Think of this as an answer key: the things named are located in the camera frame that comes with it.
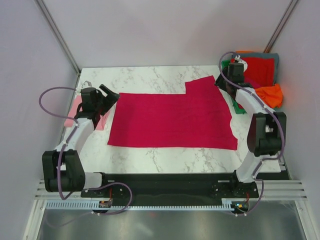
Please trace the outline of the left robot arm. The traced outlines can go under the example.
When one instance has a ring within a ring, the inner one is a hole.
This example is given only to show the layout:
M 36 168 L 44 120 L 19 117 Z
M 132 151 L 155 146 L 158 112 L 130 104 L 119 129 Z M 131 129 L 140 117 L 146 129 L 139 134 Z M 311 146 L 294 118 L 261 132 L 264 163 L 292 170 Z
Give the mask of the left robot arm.
M 110 185 L 103 180 L 101 172 L 85 172 L 80 153 L 88 137 L 96 130 L 103 117 L 119 100 L 120 95 L 105 85 L 80 90 L 81 102 L 73 117 L 71 132 L 53 150 L 42 155 L 44 185 L 47 192 L 59 193 L 66 200 L 68 193 L 91 190 L 99 197 L 106 196 Z

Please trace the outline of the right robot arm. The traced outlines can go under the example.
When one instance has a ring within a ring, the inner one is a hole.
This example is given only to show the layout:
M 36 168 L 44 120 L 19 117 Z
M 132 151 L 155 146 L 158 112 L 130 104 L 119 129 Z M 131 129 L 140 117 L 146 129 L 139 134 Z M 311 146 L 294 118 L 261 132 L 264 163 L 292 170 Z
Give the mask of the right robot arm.
M 257 95 L 254 88 L 245 82 L 247 63 L 234 60 L 227 70 L 221 70 L 215 85 L 227 92 L 243 107 L 251 118 L 248 135 L 248 153 L 235 171 L 237 179 L 229 184 L 229 191 L 235 197 L 247 191 L 246 183 L 256 180 L 264 161 L 278 160 L 284 154 L 287 116 L 275 111 Z

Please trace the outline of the magenta t-shirt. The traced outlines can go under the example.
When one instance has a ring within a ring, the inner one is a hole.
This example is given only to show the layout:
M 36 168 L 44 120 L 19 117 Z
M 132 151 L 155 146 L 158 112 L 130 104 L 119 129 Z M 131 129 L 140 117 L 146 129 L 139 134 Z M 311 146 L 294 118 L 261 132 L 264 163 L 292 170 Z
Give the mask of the magenta t-shirt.
M 128 148 L 235 151 L 230 109 L 211 76 L 185 83 L 184 94 L 120 93 L 108 144 Z

